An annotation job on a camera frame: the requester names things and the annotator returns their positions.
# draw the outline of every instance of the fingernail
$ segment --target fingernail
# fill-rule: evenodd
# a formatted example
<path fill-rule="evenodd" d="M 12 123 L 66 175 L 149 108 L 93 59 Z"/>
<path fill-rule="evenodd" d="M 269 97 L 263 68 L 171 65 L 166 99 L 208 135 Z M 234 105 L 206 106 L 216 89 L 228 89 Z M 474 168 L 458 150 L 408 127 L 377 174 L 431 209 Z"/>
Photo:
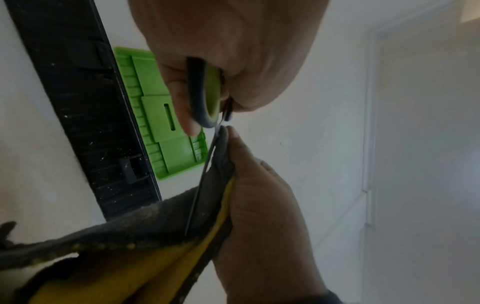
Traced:
<path fill-rule="evenodd" d="M 232 126 L 228 126 L 228 134 L 230 135 L 230 138 L 238 138 L 240 137 L 239 136 L 239 133 L 235 130 L 234 127 Z"/>

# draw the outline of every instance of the gray fabric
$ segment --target gray fabric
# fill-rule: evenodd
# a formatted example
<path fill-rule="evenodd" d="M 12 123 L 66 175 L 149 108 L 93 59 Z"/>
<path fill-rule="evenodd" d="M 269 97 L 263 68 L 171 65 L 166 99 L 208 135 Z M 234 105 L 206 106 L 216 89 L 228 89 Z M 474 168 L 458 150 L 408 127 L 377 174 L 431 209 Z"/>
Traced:
<path fill-rule="evenodd" d="M 224 189 L 233 173 L 227 146 L 227 129 L 222 127 L 187 237 L 184 229 L 197 188 L 59 239 L 28 245 L 10 244 L 0 249 L 0 270 L 28 266 L 72 252 L 157 248 L 206 235 L 215 223 Z"/>

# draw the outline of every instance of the skin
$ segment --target skin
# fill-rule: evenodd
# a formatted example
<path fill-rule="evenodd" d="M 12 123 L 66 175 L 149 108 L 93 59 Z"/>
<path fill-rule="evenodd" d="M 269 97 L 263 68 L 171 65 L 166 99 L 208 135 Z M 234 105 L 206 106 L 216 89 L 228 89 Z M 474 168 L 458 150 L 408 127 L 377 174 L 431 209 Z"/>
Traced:
<path fill-rule="evenodd" d="M 155 55 L 176 116 L 189 136 L 200 126 L 187 99 L 186 58 L 222 70 L 222 100 L 253 111 L 275 99 L 302 66 L 329 0 L 128 0 Z"/>
<path fill-rule="evenodd" d="M 228 127 L 235 165 L 233 229 L 214 259 L 229 303 L 289 302 L 328 293 L 290 186 Z"/>

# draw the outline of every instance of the scissors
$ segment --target scissors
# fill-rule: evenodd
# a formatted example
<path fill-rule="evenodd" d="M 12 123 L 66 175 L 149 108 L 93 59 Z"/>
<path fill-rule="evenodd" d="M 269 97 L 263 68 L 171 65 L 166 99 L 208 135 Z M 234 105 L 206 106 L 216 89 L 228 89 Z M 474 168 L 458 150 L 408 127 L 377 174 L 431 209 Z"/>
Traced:
<path fill-rule="evenodd" d="M 229 121 L 232 118 L 233 99 L 229 97 L 225 103 L 220 122 L 220 91 L 222 88 L 222 73 L 220 69 L 206 63 L 199 58 L 187 58 L 187 89 L 188 101 L 193 118 L 204 128 L 215 128 L 215 134 L 211 141 L 210 148 L 201 173 L 200 183 L 196 189 L 193 202 L 190 207 L 188 221 L 185 226 L 184 235 L 187 236 L 192 222 L 195 208 L 199 199 L 199 190 L 207 172 L 212 153 L 217 145 L 220 125 L 223 121 Z"/>

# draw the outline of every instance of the yellow fabric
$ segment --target yellow fabric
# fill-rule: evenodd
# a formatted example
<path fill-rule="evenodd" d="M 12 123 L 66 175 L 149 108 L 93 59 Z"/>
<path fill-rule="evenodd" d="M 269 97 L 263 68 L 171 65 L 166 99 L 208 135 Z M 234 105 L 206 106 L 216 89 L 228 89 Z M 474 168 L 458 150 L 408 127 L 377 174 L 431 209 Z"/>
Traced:
<path fill-rule="evenodd" d="M 216 223 L 204 239 L 161 249 L 92 254 L 68 280 L 47 282 L 30 303 L 118 304 L 134 293 L 135 304 L 169 303 L 227 219 L 233 183 L 232 178 Z"/>

